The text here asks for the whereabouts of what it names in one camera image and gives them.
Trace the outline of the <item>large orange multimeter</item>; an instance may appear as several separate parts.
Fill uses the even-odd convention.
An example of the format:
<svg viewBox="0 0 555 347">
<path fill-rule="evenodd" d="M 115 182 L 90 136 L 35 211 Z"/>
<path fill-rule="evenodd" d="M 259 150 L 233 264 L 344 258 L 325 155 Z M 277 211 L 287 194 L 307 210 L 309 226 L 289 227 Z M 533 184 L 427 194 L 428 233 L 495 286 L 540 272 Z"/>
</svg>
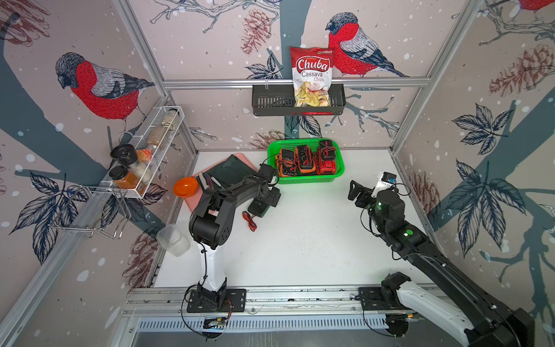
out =
<svg viewBox="0 0 555 347">
<path fill-rule="evenodd" d="M 312 166 L 299 166 L 299 172 L 301 173 L 301 175 L 303 176 L 311 176 L 311 175 L 316 175 L 317 174 L 317 167 L 315 164 L 312 164 Z"/>
</svg>

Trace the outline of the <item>small orange-black multimeter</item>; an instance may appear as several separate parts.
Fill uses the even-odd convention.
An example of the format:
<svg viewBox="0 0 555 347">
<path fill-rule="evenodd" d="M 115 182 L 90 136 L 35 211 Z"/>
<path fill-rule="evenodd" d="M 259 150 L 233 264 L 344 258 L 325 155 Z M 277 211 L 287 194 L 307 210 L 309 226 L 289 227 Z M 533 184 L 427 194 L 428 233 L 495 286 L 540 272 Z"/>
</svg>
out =
<svg viewBox="0 0 555 347">
<path fill-rule="evenodd" d="M 282 149 L 276 156 L 276 165 L 280 177 L 295 177 L 297 175 L 296 156 L 293 150 Z"/>
</svg>

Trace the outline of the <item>black rectangular case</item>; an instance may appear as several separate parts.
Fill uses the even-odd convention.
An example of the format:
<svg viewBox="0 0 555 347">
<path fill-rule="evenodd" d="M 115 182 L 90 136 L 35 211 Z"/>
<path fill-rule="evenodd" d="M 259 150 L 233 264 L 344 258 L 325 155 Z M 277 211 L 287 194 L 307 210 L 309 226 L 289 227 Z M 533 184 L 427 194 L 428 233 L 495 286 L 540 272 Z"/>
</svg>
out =
<svg viewBox="0 0 555 347">
<path fill-rule="evenodd" d="M 315 160 L 313 159 L 312 151 L 309 146 L 300 145 L 296 147 L 296 163 L 298 169 L 299 166 L 310 167 L 312 164 L 315 164 Z"/>
</svg>

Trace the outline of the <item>small black multimeter with leads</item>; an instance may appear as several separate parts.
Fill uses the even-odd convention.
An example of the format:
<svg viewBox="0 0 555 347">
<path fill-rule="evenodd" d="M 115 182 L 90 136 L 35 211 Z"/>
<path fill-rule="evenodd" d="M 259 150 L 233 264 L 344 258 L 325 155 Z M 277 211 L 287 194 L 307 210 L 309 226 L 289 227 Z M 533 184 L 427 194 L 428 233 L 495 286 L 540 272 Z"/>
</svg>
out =
<svg viewBox="0 0 555 347">
<path fill-rule="evenodd" d="M 331 140 L 319 141 L 318 154 L 321 158 L 333 160 L 336 156 L 336 149 Z"/>
</svg>

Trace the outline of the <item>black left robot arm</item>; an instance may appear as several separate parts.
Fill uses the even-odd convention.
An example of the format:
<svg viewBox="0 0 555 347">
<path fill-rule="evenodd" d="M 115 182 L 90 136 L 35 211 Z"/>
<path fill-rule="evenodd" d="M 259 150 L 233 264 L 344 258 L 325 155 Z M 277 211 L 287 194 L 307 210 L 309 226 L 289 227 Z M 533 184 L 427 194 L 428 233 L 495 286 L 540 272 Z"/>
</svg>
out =
<svg viewBox="0 0 555 347">
<path fill-rule="evenodd" d="M 196 295 L 201 301 L 220 309 L 225 303 L 227 277 L 223 268 L 223 256 L 218 247 L 229 239 L 236 209 L 247 201 L 247 212 L 262 218 L 278 205 L 281 193 L 276 187 L 279 176 L 276 169 L 265 163 L 259 171 L 248 175 L 238 184 L 216 191 L 206 189 L 189 218 L 189 233 L 198 244 L 202 260 L 202 279 Z"/>
</svg>

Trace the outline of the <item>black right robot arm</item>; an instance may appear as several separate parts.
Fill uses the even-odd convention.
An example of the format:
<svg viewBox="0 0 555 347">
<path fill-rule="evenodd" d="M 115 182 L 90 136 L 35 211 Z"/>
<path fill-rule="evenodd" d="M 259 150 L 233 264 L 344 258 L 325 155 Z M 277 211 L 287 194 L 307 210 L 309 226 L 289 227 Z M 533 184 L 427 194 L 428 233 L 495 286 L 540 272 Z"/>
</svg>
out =
<svg viewBox="0 0 555 347">
<path fill-rule="evenodd" d="M 382 172 L 373 188 L 352 181 L 348 199 L 369 217 L 368 231 L 419 269 L 449 298 L 427 293 L 409 276 L 388 275 L 380 286 L 361 287 L 363 312 L 410 309 L 433 322 L 461 346 L 534 346 L 536 325 L 523 309 L 510 309 L 457 269 L 418 227 L 405 219 L 396 176 Z"/>
</svg>

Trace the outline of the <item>red multimeter with leads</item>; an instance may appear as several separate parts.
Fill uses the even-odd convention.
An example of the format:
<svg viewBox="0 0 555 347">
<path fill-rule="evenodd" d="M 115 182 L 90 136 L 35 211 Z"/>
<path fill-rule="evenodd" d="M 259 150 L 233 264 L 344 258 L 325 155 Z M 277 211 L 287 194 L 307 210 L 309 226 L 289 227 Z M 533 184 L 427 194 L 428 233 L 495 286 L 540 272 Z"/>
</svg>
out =
<svg viewBox="0 0 555 347">
<path fill-rule="evenodd" d="M 335 151 L 323 150 L 317 154 L 317 174 L 334 175 L 337 171 Z"/>
</svg>

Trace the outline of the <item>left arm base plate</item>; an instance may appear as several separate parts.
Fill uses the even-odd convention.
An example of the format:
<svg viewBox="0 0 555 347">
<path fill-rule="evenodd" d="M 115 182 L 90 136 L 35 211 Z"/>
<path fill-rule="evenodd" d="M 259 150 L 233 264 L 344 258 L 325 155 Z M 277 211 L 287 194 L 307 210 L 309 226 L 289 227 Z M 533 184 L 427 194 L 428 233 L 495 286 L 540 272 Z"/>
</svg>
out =
<svg viewBox="0 0 555 347">
<path fill-rule="evenodd" d="M 221 291 L 208 291 L 200 287 L 190 292 L 187 303 L 187 313 L 211 312 L 244 312 L 247 301 L 246 289 L 223 289 Z"/>
</svg>

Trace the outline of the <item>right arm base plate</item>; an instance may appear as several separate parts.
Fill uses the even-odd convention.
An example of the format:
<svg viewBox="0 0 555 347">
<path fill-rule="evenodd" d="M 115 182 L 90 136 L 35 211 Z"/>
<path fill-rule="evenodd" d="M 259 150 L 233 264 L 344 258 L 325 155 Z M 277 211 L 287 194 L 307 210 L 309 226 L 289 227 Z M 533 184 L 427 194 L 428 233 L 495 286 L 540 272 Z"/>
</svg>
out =
<svg viewBox="0 0 555 347">
<path fill-rule="evenodd" d="M 356 297 L 365 311 L 413 312 L 412 309 L 401 304 L 397 294 L 388 288 L 380 286 L 359 287 Z"/>
</svg>

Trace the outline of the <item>dark green multimeter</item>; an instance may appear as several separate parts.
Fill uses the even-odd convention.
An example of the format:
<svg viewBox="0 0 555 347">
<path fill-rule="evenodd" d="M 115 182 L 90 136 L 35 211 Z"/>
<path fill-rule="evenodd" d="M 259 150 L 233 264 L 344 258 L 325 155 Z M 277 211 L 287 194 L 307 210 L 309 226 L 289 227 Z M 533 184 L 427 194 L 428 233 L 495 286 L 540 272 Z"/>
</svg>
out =
<svg viewBox="0 0 555 347">
<path fill-rule="evenodd" d="M 271 205 L 269 203 L 260 199 L 254 199 L 247 210 L 242 212 L 241 215 L 252 232 L 257 230 L 257 224 L 254 222 L 254 218 L 262 218 L 270 207 Z"/>
</svg>

